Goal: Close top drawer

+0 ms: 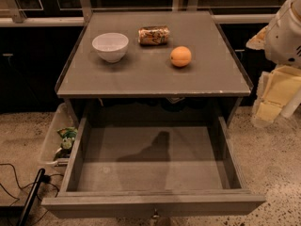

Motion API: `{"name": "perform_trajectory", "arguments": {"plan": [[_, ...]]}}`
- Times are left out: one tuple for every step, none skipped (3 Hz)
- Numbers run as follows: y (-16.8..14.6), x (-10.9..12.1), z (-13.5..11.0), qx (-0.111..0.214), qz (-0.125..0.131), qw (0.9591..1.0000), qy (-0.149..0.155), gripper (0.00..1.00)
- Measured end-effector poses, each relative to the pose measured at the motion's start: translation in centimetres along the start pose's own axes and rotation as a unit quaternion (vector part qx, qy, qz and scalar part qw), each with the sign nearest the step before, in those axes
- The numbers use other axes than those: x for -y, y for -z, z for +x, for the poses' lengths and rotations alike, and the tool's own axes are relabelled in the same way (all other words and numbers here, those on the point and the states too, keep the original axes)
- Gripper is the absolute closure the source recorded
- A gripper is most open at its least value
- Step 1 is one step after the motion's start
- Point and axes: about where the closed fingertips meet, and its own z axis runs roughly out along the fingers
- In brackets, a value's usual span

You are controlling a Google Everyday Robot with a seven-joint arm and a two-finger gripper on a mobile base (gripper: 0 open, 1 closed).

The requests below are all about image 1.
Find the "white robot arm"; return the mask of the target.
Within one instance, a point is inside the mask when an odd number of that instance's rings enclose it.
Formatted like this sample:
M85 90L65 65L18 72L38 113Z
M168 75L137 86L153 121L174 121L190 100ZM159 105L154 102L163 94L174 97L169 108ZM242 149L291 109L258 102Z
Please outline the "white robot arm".
M246 47L263 50L276 64L270 73L261 74L252 123L265 127L278 116L290 118L301 104L301 0L287 0Z

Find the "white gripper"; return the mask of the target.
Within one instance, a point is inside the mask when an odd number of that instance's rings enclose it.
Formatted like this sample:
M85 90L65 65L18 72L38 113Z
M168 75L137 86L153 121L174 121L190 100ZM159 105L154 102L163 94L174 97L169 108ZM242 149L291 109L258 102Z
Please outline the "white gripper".
M246 47L264 49L266 58L278 65L301 65L300 0L287 0ZM256 127L266 127L279 116L289 119L300 104L301 70L278 66L261 74L251 121Z

